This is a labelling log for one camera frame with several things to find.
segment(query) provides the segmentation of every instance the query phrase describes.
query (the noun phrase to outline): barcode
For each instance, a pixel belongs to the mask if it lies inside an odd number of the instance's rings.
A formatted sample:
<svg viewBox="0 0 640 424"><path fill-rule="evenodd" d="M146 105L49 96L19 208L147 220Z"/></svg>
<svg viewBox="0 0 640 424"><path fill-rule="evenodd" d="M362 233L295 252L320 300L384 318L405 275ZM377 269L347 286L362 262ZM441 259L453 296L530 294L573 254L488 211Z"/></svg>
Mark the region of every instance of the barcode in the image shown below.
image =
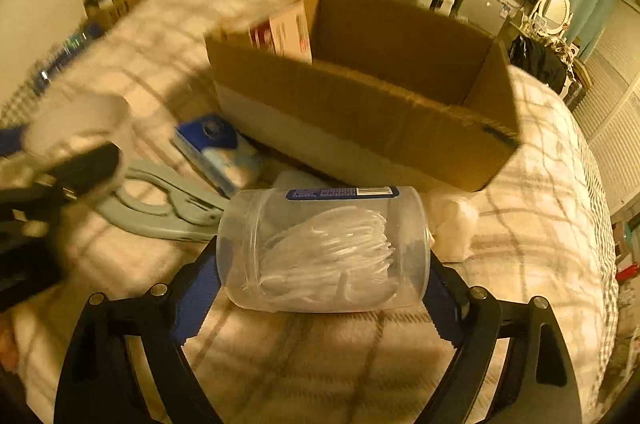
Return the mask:
<svg viewBox="0 0 640 424"><path fill-rule="evenodd" d="M356 188L356 194L360 197L367 197L370 195L392 195L391 188Z"/></svg>

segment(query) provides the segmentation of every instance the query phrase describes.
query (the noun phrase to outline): bed sheet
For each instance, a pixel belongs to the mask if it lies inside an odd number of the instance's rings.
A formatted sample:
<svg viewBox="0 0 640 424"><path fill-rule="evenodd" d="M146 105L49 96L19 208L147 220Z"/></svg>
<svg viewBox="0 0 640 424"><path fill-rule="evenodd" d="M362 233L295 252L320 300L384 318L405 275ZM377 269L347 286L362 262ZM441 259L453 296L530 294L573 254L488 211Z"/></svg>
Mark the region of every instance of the bed sheet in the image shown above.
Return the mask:
<svg viewBox="0 0 640 424"><path fill-rule="evenodd" d="M206 184L170 143L177 122L218 109L202 35L267 1L278 0L147 0L58 78L47 97L86 89L122 94L132 108L138 155ZM480 216L472 256L455 267L468 284L497 298L549 299L588 422L616 330L609 213L597 165L569 111L546 86L510 72L524 143L474 197ZM160 200L150 186L135 186L140 199ZM14 310L19 373L45 423L52 421L66 346L90 294L139 295L203 248L129 234L92 211L68 217L65 282ZM140 340L131 338L129 347L152 416L167 421ZM499 343L470 422L490 404L505 351ZM184 352L223 421L235 423L409 423L453 354L422 306L269 314L240 309L224 293Z"/></svg>

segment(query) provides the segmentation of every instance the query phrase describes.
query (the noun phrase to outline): mirror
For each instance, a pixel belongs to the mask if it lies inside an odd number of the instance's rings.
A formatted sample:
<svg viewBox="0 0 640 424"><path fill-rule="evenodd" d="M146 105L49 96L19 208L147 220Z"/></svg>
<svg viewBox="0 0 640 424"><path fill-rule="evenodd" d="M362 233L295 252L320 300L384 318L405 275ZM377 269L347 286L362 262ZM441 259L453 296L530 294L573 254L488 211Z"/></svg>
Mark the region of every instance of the mirror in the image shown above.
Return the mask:
<svg viewBox="0 0 640 424"><path fill-rule="evenodd" d="M569 0L540 0L536 12L546 20L548 35L557 35L567 29L570 21Z"/></svg>

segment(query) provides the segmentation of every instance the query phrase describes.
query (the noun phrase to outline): container label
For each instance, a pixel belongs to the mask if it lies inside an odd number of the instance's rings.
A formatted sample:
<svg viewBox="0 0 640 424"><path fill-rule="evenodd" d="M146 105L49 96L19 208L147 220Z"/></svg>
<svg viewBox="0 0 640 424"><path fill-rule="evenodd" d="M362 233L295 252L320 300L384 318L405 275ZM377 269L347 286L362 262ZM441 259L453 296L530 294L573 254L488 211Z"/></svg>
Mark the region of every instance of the container label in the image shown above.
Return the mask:
<svg viewBox="0 0 640 424"><path fill-rule="evenodd" d="M323 188L292 189L287 200L363 200L364 198L394 198L400 194L396 187L381 188Z"/></svg>

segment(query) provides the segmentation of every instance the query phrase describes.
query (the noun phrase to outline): transparent cylindrical container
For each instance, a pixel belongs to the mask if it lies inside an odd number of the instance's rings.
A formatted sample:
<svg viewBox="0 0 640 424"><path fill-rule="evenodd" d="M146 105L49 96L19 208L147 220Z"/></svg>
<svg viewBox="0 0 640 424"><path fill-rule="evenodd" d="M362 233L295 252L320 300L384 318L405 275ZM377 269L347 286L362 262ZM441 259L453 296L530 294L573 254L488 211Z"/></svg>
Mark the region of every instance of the transparent cylindrical container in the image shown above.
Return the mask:
<svg viewBox="0 0 640 424"><path fill-rule="evenodd" d="M220 221L216 261L243 308L400 308L424 296L429 238L411 187L246 190Z"/></svg>

